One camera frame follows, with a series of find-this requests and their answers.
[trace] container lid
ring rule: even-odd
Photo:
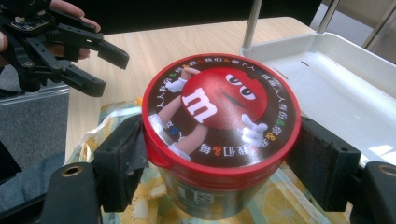
[[[284,80],[262,64],[200,54],[168,65],[151,81],[143,120],[163,155],[228,169],[283,158],[299,132],[300,110]]]

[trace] yellow patterned cloth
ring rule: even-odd
[[[141,99],[104,105],[99,126],[86,133],[68,163],[93,160],[93,152],[125,119],[141,113]],[[239,214],[223,220],[201,220],[178,209],[166,194],[158,168],[150,164],[134,194],[132,203],[122,213],[103,213],[106,224],[239,224],[239,223],[349,223],[348,214],[326,213],[315,202],[303,183],[286,163],[269,178],[254,200]]]

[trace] blue fabric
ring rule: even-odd
[[[50,176],[64,165],[64,152],[53,154],[0,185],[0,213],[47,192]]]

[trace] white tray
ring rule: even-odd
[[[396,165],[396,66],[344,38],[313,33],[241,48],[279,73],[304,116],[343,138],[367,161]]]

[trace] table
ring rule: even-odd
[[[77,66],[106,82],[105,93],[92,98],[71,88],[65,157],[68,158],[84,133],[98,125],[102,105],[142,97],[151,79],[166,65],[200,53],[238,54],[247,21],[231,21],[159,30],[107,35],[110,43],[126,50],[130,61],[125,70],[96,56]],[[315,32],[293,18],[258,20],[253,44]]]

